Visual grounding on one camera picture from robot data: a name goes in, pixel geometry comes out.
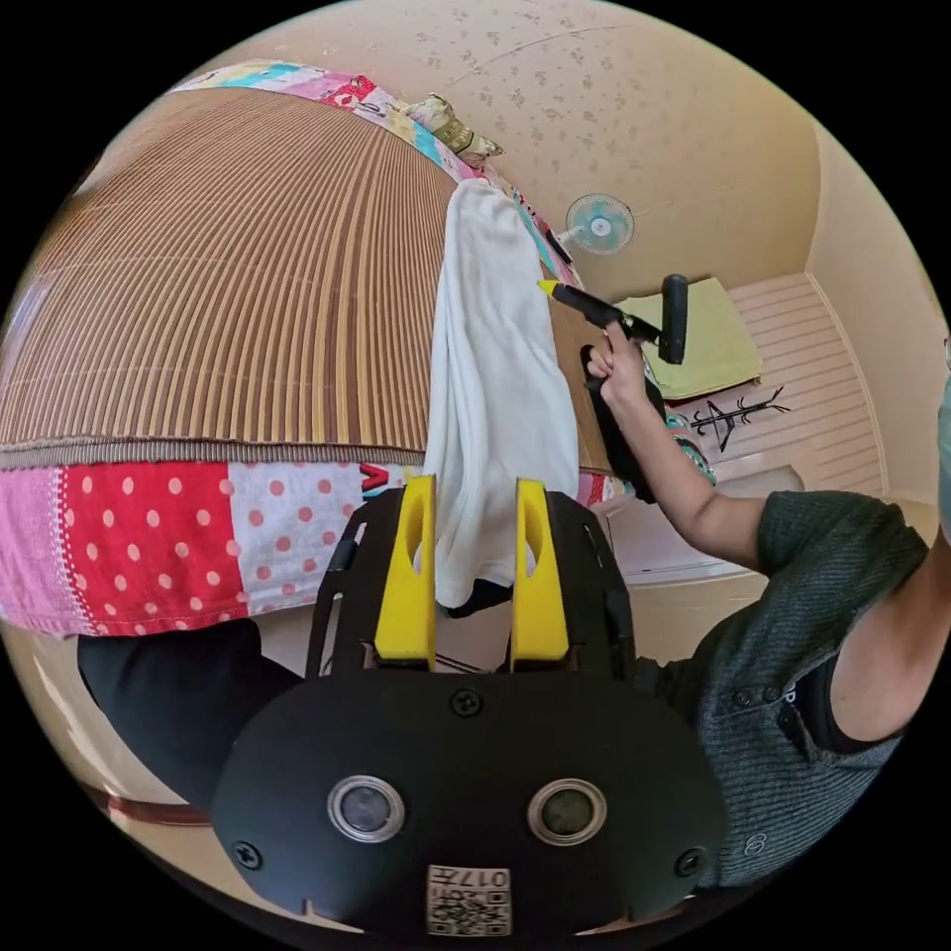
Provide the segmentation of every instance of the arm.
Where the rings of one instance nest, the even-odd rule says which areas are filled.
[[[588,369],[605,382],[601,396],[617,420],[657,503],[680,536],[698,551],[753,571],[760,569],[757,535],[763,498],[721,495],[681,451],[647,399],[640,348],[618,324],[592,355]]]
[[[864,743],[903,730],[928,693],[949,632],[951,545],[939,531],[917,570],[846,637],[828,697],[838,728]]]
[[[758,571],[757,533],[766,499],[717,492],[649,404],[611,408],[658,505],[684,541],[711,558]]]

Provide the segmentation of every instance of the pink polka dot fabric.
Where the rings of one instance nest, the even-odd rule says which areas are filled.
[[[357,463],[0,471],[0,618],[137,637],[313,603],[351,515],[417,475]],[[582,482],[580,501],[610,483]]]

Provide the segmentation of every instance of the hand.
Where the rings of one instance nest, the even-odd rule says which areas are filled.
[[[591,350],[587,369],[604,380],[601,398],[611,410],[648,401],[641,345],[628,340],[616,321],[608,325],[604,339]]]

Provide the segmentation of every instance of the gray sweater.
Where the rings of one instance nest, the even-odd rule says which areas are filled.
[[[927,546],[897,506],[827,491],[771,495],[758,548],[770,582],[757,603],[717,624],[689,660],[638,664],[642,685],[696,729],[726,797],[729,837],[702,888],[749,885],[800,856],[899,742],[852,755],[818,749],[789,694]]]

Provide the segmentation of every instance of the pillow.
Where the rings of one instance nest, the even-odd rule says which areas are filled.
[[[469,126],[463,125],[456,118],[453,107],[435,93],[431,93],[421,102],[406,106],[403,112],[427,132],[431,132],[472,168],[482,168],[486,159],[503,154],[502,146],[498,142],[477,135]]]

